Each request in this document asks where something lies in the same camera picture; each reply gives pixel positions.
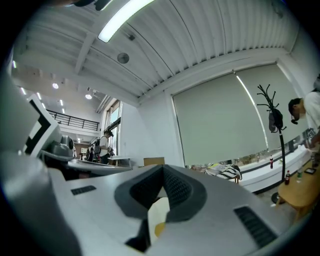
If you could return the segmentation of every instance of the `black and white patterned fabric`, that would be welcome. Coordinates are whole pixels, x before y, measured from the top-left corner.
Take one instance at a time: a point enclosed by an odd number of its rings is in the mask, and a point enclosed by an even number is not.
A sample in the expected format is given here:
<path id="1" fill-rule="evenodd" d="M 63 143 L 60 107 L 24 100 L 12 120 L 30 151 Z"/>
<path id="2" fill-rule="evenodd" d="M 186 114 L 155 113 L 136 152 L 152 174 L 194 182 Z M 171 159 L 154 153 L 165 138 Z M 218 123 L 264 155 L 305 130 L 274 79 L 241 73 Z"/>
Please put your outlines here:
<path id="1" fill-rule="evenodd" d="M 208 171 L 206 171 L 205 173 L 208 175 L 213 175 L 211 172 Z M 225 180 L 231 180 L 238 176 L 239 180 L 242 180 L 240 169 L 237 165 L 234 164 L 227 164 L 224 169 L 222 169 L 219 173 L 217 173 L 214 176 Z"/>

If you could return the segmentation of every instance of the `gray roller blind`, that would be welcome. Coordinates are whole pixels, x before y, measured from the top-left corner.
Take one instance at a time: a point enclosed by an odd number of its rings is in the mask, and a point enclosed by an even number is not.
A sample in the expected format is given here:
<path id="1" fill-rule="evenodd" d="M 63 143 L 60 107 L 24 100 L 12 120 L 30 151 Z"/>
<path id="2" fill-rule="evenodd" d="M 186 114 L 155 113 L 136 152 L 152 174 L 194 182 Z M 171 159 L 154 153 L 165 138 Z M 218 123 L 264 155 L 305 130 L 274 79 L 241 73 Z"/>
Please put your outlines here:
<path id="1" fill-rule="evenodd" d="M 254 154 L 267 148 L 257 112 L 234 74 L 173 97 L 186 165 Z"/>
<path id="2" fill-rule="evenodd" d="M 308 128 L 307 121 L 304 119 L 298 122 L 298 125 L 291 123 L 291 115 L 288 111 L 288 103 L 290 100 L 298 98 L 293 85 L 286 78 L 284 73 L 276 64 L 254 67 L 242 71 L 238 71 L 237 75 L 240 77 L 249 93 L 251 94 L 255 104 L 266 104 L 266 98 L 262 95 L 257 95 L 261 91 L 258 89 L 258 85 L 266 90 L 270 84 L 268 94 L 272 99 L 274 91 L 276 91 L 274 97 L 274 105 L 279 103 L 278 110 L 283 115 L 283 126 L 287 127 L 283 133 L 284 143 L 293 140 L 299 136 L 303 131 Z M 266 111 L 267 106 L 257 106 L 262 123 L 266 132 L 269 150 L 279 148 L 280 139 L 278 133 L 271 133 L 269 130 L 269 113 Z"/>

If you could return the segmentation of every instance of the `railing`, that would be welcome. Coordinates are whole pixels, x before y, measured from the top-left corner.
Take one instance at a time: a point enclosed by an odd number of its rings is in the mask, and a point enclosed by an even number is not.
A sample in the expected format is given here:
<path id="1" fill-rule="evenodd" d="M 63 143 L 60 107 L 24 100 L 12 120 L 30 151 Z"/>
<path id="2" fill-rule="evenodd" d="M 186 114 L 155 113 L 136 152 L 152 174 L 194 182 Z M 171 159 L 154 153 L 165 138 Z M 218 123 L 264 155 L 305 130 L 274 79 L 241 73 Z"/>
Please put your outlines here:
<path id="1" fill-rule="evenodd" d="M 51 110 L 47 111 L 54 118 L 54 120 L 58 122 L 58 124 L 98 131 L 98 122 L 77 118 L 71 115 L 60 114 Z"/>

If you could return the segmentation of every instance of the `floor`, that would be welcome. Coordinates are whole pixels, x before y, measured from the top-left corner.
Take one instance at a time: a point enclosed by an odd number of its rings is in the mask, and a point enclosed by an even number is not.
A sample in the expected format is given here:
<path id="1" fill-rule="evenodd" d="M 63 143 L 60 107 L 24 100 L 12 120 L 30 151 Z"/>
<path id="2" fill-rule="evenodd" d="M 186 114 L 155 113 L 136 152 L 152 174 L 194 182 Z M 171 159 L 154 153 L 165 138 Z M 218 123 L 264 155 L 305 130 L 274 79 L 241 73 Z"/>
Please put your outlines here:
<path id="1" fill-rule="evenodd" d="M 271 196 L 277 191 L 278 191 L 278 187 L 275 187 L 264 193 L 258 194 L 257 197 L 259 197 L 263 202 L 265 202 L 270 207 L 276 207 L 276 205 L 271 201 Z M 294 223 L 294 219 L 297 211 L 294 208 L 292 208 L 289 204 L 287 203 L 280 204 L 276 210 L 281 211 L 290 220 L 292 224 Z"/>

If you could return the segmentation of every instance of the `linear ceiling light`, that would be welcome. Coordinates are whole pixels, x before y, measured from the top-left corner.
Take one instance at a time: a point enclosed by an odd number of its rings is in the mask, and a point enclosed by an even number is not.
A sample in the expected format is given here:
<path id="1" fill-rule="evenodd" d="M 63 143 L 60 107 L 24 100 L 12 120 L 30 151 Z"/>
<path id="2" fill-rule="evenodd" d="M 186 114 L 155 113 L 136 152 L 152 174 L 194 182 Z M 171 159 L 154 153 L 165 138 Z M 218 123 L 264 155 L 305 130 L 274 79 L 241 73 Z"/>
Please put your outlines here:
<path id="1" fill-rule="evenodd" d="M 130 0 L 127 2 L 105 25 L 99 34 L 98 38 L 105 43 L 108 43 L 117 30 L 125 23 L 132 15 L 141 10 L 146 5 L 154 0 Z"/>
<path id="2" fill-rule="evenodd" d="M 27 95 L 25 89 L 23 89 L 22 87 L 21 87 L 21 91 L 24 95 Z"/>
<path id="3" fill-rule="evenodd" d="M 260 113 L 259 113 L 259 111 L 258 111 L 258 108 L 257 108 L 257 106 L 256 106 L 256 104 L 255 104 L 255 101 L 254 101 L 254 99 L 251 97 L 250 92 L 248 91 L 247 87 L 245 86 L 244 82 L 242 82 L 242 80 L 240 79 L 240 77 L 239 77 L 239 76 L 236 76 L 236 78 L 238 78 L 239 82 L 242 84 L 243 88 L 245 89 L 246 93 L 248 94 L 248 96 L 249 96 L 249 98 L 250 98 L 250 100 L 251 100 L 251 102 L 252 102 L 252 104 L 253 104 L 253 106 L 254 106 L 254 109 L 255 109 L 258 117 L 259 117 L 260 124 L 261 124 L 262 130 L 263 130 L 263 135 L 264 135 L 264 140 L 265 140 L 266 148 L 268 149 L 269 146 L 268 146 L 268 140 L 267 140 L 266 130 L 265 130 L 264 124 L 262 123 L 262 119 L 261 119 Z"/>

